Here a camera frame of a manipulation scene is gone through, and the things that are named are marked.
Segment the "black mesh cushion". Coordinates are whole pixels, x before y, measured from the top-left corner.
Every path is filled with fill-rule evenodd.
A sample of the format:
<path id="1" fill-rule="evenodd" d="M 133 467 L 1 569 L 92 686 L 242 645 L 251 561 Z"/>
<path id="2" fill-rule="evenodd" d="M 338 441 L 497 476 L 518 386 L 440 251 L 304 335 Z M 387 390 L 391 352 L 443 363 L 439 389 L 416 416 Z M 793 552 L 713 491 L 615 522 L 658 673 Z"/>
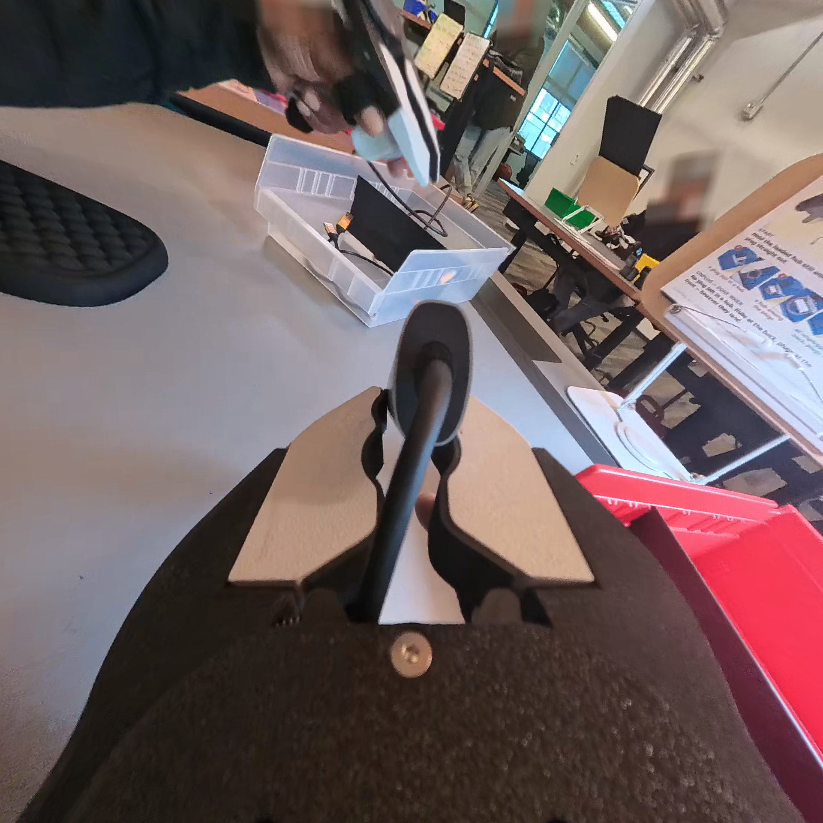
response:
<path id="1" fill-rule="evenodd" d="M 120 303 L 169 265 L 159 236 L 134 218 L 1 162 L 1 293 L 74 308 Z"/>

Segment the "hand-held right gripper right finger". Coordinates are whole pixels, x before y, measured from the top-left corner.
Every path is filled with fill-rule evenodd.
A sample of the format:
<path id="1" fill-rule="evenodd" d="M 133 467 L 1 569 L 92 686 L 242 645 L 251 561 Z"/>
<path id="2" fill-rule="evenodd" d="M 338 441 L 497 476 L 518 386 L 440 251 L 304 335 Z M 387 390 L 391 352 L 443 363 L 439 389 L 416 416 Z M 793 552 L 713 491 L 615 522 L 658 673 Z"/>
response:
<path id="1" fill-rule="evenodd" d="M 587 586 L 595 581 L 537 455 L 475 397 L 438 447 L 431 564 L 451 587 Z"/>

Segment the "instruction sheet on stand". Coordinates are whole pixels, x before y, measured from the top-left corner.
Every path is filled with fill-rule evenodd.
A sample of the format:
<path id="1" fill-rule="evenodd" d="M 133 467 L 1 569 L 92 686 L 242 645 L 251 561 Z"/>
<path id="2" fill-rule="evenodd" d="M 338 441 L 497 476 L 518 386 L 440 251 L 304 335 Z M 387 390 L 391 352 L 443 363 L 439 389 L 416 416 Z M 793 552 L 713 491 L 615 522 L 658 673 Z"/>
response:
<path id="1" fill-rule="evenodd" d="M 789 166 L 660 263 L 642 288 L 641 303 L 649 311 L 653 321 L 675 341 L 674 332 L 664 318 L 669 304 L 661 292 L 662 287 L 720 244 L 732 239 L 736 233 L 821 178 L 821 167 L 821 155 Z"/>

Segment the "tan and black panel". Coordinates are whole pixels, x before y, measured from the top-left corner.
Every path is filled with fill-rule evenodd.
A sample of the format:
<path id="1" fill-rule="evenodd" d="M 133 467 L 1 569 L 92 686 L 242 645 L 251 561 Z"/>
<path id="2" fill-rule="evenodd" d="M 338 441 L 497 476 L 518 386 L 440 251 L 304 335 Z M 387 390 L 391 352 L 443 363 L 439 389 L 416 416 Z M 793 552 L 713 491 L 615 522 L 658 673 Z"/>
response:
<path id="1" fill-rule="evenodd" d="M 607 100 L 598 154 L 592 159 L 575 196 L 610 227 L 620 225 L 640 190 L 640 175 L 662 115 L 612 96 Z"/>

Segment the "wooden desk black legs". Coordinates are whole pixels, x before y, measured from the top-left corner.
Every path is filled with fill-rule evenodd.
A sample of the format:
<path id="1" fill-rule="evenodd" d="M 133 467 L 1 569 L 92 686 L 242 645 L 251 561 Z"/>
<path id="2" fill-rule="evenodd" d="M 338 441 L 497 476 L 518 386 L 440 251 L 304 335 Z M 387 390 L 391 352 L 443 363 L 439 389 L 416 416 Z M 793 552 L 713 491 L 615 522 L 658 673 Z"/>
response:
<path id="1" fill-rule="evenodd" d="M 623 277 L 623 261 L 598 238 L 576 229 L 546 206 L 530 200 L 524 191 L 509 181 L 498 180 L 497 185 L 508 198 L 503 215 L 517 227 L 511 240 L 513 248 L 500 265 L 499 272 L 506 273 L 509 265 L 529 241 L 535 243 L 556 264 L 554 274 L 545 284 L 526 297 L 527 303 L 540 318 L 550 325 L 561 314 L 567 314 L 573 308 L 570 304 L 561 304 L 551 291 L 552 283 L 558 275 L 573 276 L 573 294 L 582 296 L 586 285 L 585 274 L 595 272 L 599 280 L 606 283 L 607 296 L 615 298 L 602 305 L 602 314 L 611 314 L 618 325 L 602 342 L 592 342 L 582 323 L 569 326 L 563 332 L 570 333 L 577 342 L 583 356 L 583 366 L 587 369 L 599 368 L 636 331 L 643 320 L 640 286 Z"/>

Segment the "black divider panel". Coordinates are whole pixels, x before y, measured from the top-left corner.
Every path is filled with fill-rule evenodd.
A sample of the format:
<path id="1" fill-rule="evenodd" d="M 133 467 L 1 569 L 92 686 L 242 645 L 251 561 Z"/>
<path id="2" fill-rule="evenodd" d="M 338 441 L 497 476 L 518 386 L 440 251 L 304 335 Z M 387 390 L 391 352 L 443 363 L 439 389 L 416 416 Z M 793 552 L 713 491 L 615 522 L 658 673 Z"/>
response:
<path id="1" fill-rule="evenodd" d="M 358 176 L 347 233 L 395 273 L 415 251 L 446 247 L 376 187 Z"/>

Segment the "clear plastic bin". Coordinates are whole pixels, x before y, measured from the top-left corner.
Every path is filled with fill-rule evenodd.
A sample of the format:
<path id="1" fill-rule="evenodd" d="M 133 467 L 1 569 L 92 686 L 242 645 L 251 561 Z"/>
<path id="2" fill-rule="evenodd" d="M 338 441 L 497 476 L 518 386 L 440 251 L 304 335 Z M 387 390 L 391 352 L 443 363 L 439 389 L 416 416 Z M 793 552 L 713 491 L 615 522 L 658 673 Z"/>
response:
<path id="1" fill-rule="evenodd" d="M 437 186 L 393 178 L 376 164 L 413 209 L 435 211 Z M 358 176 L 384 193 L 366 160 L 306 141 L 272 135 L 255 183 L 254 207 L 268 235 L 342 302 L 365 326 L 404 320 L 422 301 L 471 300 L 513 246 L 450 199 L 439 217 L 447 239 L 428 232 L 445 251 L 415 251 L 388 277 L 369 263 L 342 254 L 327 240 L 324 223 L 336 224 L 351 208 Z"/>

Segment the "black usb cable red plug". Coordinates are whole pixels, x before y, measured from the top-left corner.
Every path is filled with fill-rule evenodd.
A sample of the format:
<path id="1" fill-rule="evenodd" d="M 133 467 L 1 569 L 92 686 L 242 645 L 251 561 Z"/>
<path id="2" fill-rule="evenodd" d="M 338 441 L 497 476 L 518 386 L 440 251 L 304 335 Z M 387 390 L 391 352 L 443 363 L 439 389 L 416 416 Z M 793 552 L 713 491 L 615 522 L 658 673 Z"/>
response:
<path id="1" fill-rule="evenodd" d="M 435 211 L 426 211 L 424 209 L 413 209 L 406 201 L 396 193 L 394 188 L 389 184 L 385 177 L 380 173 L 375 162 L 366 160 L 371 172 L 378 180 L 379 186 L 384 190 L 388 198 L 400 207 L 412 220 L 417 223 L 427 232 L 439 237 L 440 239 L 447 239 L 448 231 L 445 229 L 440 220 L 440 213 L 445 209 L 446 204 L 451 199 L 451 194 L 454 191 L 454 186 L 451 182 L 447 182 L 443 186 L 438 186 L 437 190 L 442 192 L 444 197 Z"/>

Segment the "person's left forearm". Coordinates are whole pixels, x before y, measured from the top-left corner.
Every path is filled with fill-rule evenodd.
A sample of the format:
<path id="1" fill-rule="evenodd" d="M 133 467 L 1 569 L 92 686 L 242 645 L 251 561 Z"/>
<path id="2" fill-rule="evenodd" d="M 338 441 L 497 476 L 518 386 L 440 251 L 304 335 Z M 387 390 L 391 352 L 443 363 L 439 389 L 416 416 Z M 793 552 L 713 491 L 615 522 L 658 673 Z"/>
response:
<path id="1" fill-rule="evenodd" d="M 253 2 L 1 2 L 3 107 L 159 104 L 228 80 L 276 89 Z"/>

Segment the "easel board with sheet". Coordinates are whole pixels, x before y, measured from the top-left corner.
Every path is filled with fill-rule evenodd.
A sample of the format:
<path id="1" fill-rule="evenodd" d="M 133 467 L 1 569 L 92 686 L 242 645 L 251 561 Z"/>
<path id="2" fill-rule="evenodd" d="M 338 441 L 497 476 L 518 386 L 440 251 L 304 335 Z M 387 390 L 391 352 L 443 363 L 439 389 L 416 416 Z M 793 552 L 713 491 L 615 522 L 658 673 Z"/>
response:
<path id="1" fill-rule="evenodd" d="M 462 33 L 460 22 L 446 13 L 439 14 L 413 58 L 417 70 L 425 77 L 434 79 Z"/>
<path id="2" fill-rule="evenodd" d="M 446 74 L 439 83 L 440 92 L 453 99 L 462 98 L 485 58 L 489 46 L 489 39 L 465 33 Z"/>

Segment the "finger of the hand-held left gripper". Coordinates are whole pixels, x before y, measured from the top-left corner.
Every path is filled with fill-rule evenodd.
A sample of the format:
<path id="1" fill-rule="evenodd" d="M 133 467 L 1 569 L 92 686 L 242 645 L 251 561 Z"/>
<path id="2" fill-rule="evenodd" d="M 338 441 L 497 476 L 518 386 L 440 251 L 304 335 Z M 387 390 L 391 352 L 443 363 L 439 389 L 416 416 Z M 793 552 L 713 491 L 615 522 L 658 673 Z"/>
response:
<path id="1" fill-rule="evenodd" d="M 410 61 L 402 62 L 400 81 L 400 148 L 418 183 L 435 183 L 440 174 L 437 130 L 428 100 Z"/>
<path id="2" fill-rule="evenodd" d="M 384 119 L 375 136 L 352 123 L 355 152 L 370 161 L 404 159 L 420 185 L 432 183 L 433 122 L 402 40 L 384 26 L 352 26 L 351 48 L 351 115 L 373 107 Z"/>

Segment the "small red plastic bin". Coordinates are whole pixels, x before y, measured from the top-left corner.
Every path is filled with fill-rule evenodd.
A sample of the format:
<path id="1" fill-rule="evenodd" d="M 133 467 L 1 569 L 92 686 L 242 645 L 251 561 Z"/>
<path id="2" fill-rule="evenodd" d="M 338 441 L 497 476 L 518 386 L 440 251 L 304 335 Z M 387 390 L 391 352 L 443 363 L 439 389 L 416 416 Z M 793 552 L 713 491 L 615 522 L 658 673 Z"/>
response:
<path id="1" fill-rule="evenodd" d="M 822 821 L 822 542 L 792 506 L 595 465 L 577 480 L 689 602 L 749 734 Z"/>

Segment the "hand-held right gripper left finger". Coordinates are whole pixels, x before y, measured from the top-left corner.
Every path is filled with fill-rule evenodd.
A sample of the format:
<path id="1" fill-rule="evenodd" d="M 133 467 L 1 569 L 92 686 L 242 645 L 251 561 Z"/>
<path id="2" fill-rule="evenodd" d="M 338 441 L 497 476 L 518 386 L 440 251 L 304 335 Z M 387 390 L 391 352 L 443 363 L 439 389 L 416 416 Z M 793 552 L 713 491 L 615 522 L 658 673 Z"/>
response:
<path id="1" fill-rule="evenodd" d="M 229 584 L 313 584 L 365 550 L 383 506 L 386 424 L 386 390 L 372 386 L 290 443 Z"/>

